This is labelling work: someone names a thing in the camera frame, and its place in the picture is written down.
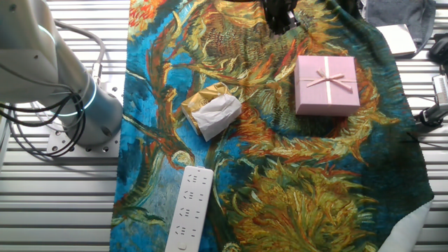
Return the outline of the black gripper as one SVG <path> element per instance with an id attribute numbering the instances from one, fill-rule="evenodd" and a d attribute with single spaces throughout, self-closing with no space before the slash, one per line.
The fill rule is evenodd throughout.
<path id="1" fill-rule="evenodd" d="M 267 14 L 267 23 L 274 35 L 284 34 L 286 31 L 300 26 L 293 9 L 298 0 L 262 0 L 263 8 Z M 280 14 L 286 13 L 286 19 Z"/>

